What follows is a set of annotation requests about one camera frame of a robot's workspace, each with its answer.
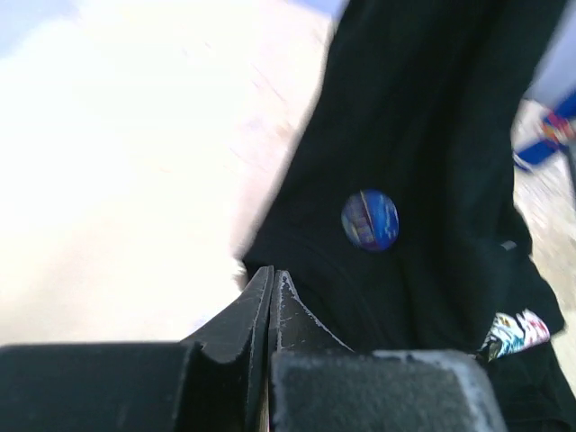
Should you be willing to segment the black printed t-shirt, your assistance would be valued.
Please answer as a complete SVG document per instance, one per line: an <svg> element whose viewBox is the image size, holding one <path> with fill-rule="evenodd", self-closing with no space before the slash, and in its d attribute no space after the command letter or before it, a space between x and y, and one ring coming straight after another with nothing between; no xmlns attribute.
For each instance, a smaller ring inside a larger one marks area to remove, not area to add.
<svg viewBox="0 0 576 432"><path fill-rule="evenodd" d="M551 339L564 319L513 199L510 130L562 1L351 1L319 99L247 271L288 271L355 351L453 349L490 377L511 431L572 431ZM356 247L352 194L394 202L390 248Z"/></svg>

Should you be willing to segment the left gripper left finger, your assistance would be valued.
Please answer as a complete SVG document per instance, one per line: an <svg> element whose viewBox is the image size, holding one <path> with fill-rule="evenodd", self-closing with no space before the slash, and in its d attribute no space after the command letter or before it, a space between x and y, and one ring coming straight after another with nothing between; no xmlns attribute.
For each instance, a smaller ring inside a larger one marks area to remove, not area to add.
<svg viewBox="0 0 576 432"><path fill-rule="evenodd" d="M274 270L177 342L1 350L4 431L257 431Z"/></svg>

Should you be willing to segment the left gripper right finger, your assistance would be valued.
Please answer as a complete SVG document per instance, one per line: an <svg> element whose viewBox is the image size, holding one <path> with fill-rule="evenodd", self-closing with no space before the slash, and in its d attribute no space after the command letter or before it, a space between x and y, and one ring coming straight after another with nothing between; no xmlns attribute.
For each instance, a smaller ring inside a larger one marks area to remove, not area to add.
<svg viewBox="0 0 576 432"><path fill-rule="evenodd" d="M276 274L271 307L273 431L504 431L485 372L455 351L358 354Z"/></svg>

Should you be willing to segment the blue round brooch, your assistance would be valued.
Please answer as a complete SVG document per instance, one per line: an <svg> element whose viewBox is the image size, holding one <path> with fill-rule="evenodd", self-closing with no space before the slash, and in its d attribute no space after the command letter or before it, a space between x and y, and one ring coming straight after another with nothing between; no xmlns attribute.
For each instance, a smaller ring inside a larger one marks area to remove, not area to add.
<svg viewBox="0 0 576 432"><path fill-rule="evenodd" d="M341 212L348 239L369 252L382 252L399 236L400 223L394 202L378 190L367 189L348 197Z"/></svg>

